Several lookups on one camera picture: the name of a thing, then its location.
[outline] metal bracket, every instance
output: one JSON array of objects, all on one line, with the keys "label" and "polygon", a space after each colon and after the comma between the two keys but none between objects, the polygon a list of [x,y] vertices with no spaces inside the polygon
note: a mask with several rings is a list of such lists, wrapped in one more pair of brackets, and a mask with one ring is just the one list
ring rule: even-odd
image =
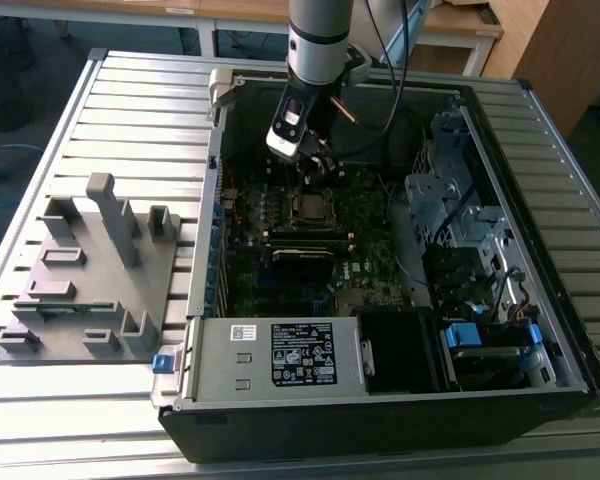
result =
[{"label": "metal bracket", "polygon": [[414,173],[407,175],[404,186],[412,213],[420,225],[435,223],[442,200],[460,198],[458,186],[450,177],[438,178],[434,175]]},{"label": "metal bracket", "polygon": [[467,207],[460,213],[460,238],[465,242],[481,242],[503,216],[500,207]]},{"label": "metal bracket", "polygon": [[214,68],[209,79],[209,103],[211,108],[220,108],[233,99],[233,69]]}]

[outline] warning label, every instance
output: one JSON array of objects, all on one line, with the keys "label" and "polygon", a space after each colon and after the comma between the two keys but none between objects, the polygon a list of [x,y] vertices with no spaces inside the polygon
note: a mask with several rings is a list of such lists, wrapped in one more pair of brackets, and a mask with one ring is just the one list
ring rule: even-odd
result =
[{"label": "warning label", "polygon": [[271,325],[271,379],[276,387],[338,383],[331,324]]}]

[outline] aluminum extrusion table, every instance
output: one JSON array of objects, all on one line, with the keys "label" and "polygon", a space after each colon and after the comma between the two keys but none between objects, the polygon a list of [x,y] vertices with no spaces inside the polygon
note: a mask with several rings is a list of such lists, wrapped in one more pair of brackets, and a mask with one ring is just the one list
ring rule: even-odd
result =
[{"label": "aluminum extrusion table", "polygon": [[[162,332],[164,342],[178,343],[185,327],[207,159],[207,145],[193,141],[192,131],[211,128],[210,72],[220,65],[259,71],[280,71],[284,66],[94,53],[0,247],[0,330],[11,319],[11,300],[23,290],[38,243],[46,235],[44,224],[36,220],[45,197],[84,197],[88,175],[100,170],[118,178],[115,193],[131,199],[135,212],[146,213],[158,199],[184,220]],[[600,351],[600,200],[533,92],[514,81],[426,75],[413,79],[470,84],[475,89]],[[76,203],[81,209],[95,208],[86,198]],[[0,478],[242,477],[246,472],[272,477],[344,472],[352,478],[368,470],[450,465],[470,467],[472,475],[519,478],[538,468],[548,468],[552,475],[565,471],[588,476],[591,465],[600,467],[600,410],[545,425],[493,448],[192,465],[158,423],[149,400],[151,387],[149,365],[0,366]],[[594,455],[599,458],[586,458]],[[521,460],[525,462],[515,467],[509,464]]]}]

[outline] white sticker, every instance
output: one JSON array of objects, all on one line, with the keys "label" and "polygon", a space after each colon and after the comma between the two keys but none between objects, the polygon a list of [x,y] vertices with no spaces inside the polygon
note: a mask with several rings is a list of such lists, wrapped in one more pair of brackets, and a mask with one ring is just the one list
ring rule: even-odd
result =
[{"label": "white sticker", "polygon": [[231,325],[231,341],[254,341],[256,339],[255,325]]},{"label": "white sticker", "polygon": [[193,10],[189,8],[165,8],[167,13],[179,13],[180,15],[193,15]]}]

